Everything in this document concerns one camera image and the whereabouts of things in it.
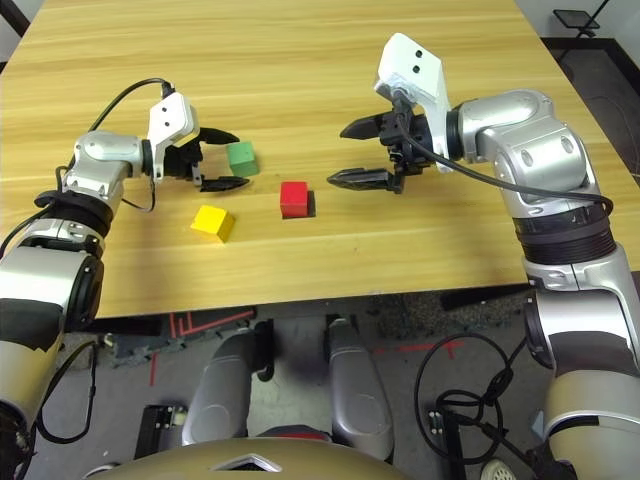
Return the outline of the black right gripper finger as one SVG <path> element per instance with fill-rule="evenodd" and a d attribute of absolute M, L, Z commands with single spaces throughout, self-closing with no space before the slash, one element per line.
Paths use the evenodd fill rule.
<path fill-rule="evenodd" d="M 375 114 L 363 118 L 356 119 L 349 123 L 339 134 L 341 138 L 368 140 L 383 138 L 383 121 L 386 118 L 385 113 Z"/>
<path fill-rule="evenodd" d="M 384 190 L 401 194 L 404 190 L 404 177 L 384 168 L 344 169 L 330 175 L 327 181 L 336 187 L 354 191 Z"/>

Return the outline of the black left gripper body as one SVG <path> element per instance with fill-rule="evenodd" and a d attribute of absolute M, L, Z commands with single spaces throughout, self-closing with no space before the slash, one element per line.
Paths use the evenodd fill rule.
<path fill-rule="evenodd" d="M 166 148 L 166 175 L 176 179 L 201 181 L 202 160 L 203 154 L 198 138 L 180 147 L 169 146 Z"/>

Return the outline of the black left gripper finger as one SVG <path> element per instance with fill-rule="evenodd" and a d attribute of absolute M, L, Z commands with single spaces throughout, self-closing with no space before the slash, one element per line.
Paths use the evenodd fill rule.
<path fill-rule="evenodd" d="M 192 168 L 192 181 L 201 193 L 220 193 L 236 190 L 249 183 L 248 178 L 239 176 L 219 176 L 208 179 L 197 167 Z"/>
<path fill-rule="evenodd" d="M 215 128 L 201 128 L 198 140 L 209 145 L 227 145 L 240 141 L 236 135 Z"/>

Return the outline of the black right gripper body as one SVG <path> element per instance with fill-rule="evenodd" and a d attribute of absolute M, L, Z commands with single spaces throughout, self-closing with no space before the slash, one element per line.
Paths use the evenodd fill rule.
<path fill-rule="evenodd" d="M 431 151 L 432 136 L 425 114 L 408 112 L 405 128 L 411 139 L 424 149 Z M 431 164 L 413 143 L 408 141 L 398 124 L 397 116 L 389 111 L 382 115 L 379 126 L 380 143 L 387 149 L 395 175 L 420 175 Z"/>

